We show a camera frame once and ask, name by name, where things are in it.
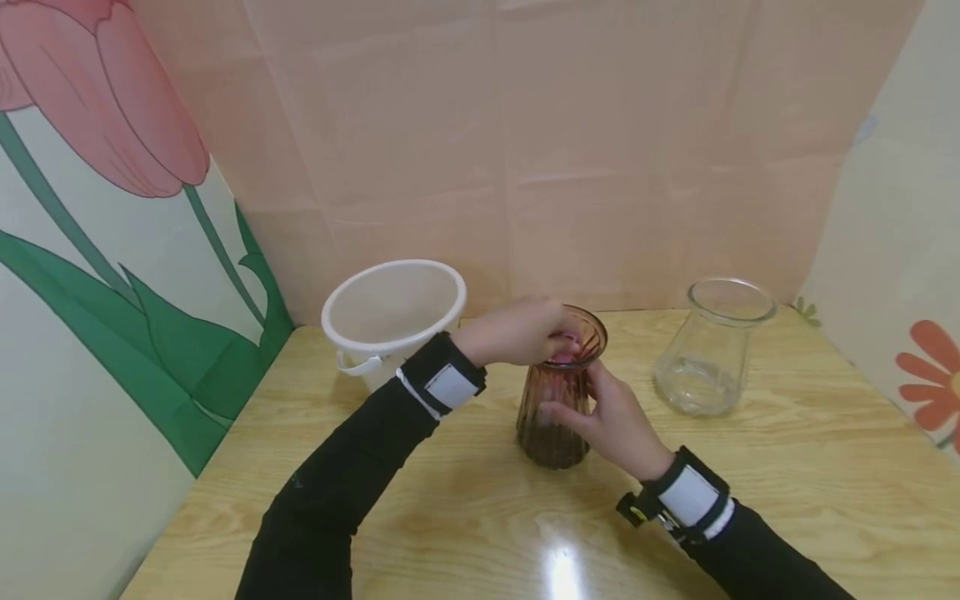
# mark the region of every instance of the brown glass vase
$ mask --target brown glass vase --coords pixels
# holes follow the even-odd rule
[[[557,401],[589,413],[587,366],[607,347],[607,329],[594,315],[577,306],[567,306],[580,326],[576,334],[581,349],[572,356],[530,367],[516,416],[516,440],[534,463],[546,468],[570,468],[590,450],[583,438],[540,413],[542,402]]]

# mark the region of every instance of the wooden table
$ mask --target wooden table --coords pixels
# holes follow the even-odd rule
[[[740,406],[670,410],[651,366],[683,311],[604,313],[604,360],[669,444],[687,444],[785,538],[860,598],[957,598],[960,473],[816,330],[784,309],[756,332]],[[124,598],[232,598],[260,516],[363,400],[317,327],[298,329]],[[721,598],[657,526],[612,509],[636,484],[595,453],[567,471],[514,442],[524,370],[422,444],[353,543],[354,597]]]

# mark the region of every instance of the white plastic bucket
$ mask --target white plastic bucket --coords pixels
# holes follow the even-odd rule
[[[326,299],[321,325],[340,371],[363,377],[373,392],[435,333],[455,329],[466,302],[467,286],[452,267],[394,260],[341,283]]]

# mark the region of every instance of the vase rim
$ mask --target vase rim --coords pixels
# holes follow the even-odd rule
[[[567,309],[574,317],[580,319],[587,325],[593,327],[596,332],[599,341],[597,342],[596,348],[592,349],[583,357],[569,362],[569,363],[555,363],[553,361],[545,360],[540,363],[539,367],[546,367],[548,369],[555,370],[567,370],[567,369],[582,369],[586,367],[596,359],[600,358],[600,355],[603,354],[604,350],[607,349],[607,328],[603,325],[603,322],[600,319],[586,310],[586,308],[581,308],[580,306],[574,306],[573,304],[564,304],[564,308]]]
[[[719,294],[710,295],[713,287]],[[727,295],[724,300],[718,298]],[[766,323],[777,314],[777,301],[759,285],[737,277],[704,277],[694,281],[686,297],[695,310],[720,324],[750,327]]]

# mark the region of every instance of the hand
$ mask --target hand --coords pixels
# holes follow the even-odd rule
[[[634,391],[599,360],[587,373],[590,395],[597,401],[590,415],[559,402],[544,402],[540,410],[553,422],[577,432],[600,456],[636,479],[660,479],[673,464],[674,454],[660,441]]]
[[[558,352],[580,346],[563,335],[577,322],[558,300],[524,298],[474,319],[450,334],[457,348],[477,367],[490,363],[536,365]]]

